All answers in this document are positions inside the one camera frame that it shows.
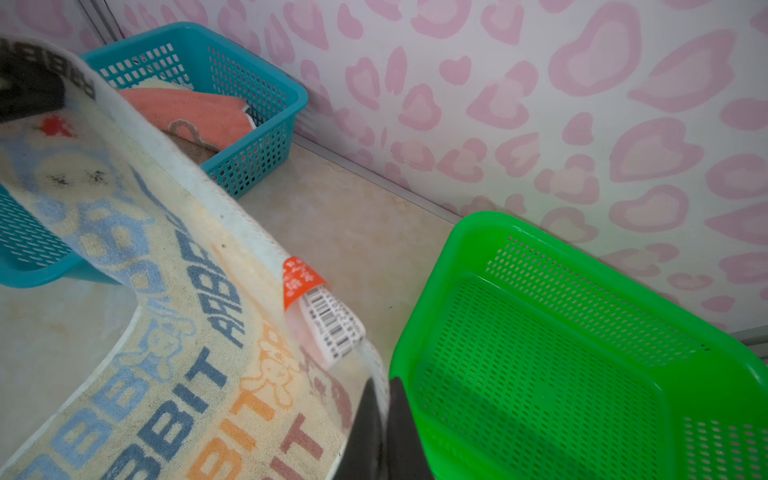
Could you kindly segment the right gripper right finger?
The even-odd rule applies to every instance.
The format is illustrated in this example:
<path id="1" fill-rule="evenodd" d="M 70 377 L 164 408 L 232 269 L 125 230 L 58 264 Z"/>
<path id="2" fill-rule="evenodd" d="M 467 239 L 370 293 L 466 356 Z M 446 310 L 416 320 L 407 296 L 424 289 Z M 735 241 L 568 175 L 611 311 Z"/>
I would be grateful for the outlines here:
<path id="1" fill-rule="evenodd" d="M 386 467 L 393 480 L 434 480 L 418 429 L 399 377 L 389 382 L 390 406 L 386 427 Z"/>

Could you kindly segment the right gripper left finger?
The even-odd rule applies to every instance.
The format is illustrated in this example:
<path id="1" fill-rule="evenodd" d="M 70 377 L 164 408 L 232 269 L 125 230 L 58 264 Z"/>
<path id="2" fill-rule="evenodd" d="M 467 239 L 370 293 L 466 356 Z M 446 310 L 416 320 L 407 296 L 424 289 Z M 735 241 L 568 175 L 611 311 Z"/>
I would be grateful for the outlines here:
<path id="1" fill-rule="evenodd" d="M 374 381 L 364 387 L 344 453 L 333 480 L 377 480 L 381 474 L 383 422 Z"/>

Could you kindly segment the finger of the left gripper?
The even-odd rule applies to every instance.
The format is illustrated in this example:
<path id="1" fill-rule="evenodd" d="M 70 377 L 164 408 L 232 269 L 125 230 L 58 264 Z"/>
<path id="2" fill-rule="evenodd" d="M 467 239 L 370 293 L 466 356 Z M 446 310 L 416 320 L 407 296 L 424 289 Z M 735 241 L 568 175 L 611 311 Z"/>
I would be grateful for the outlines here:
<path id="1" fill-rule="evenodd" d="M 23 47 L 1 52 L 1 122 L 59 110 L 65 103 L 65 86 L 46 64 L 47 54 Z"/>

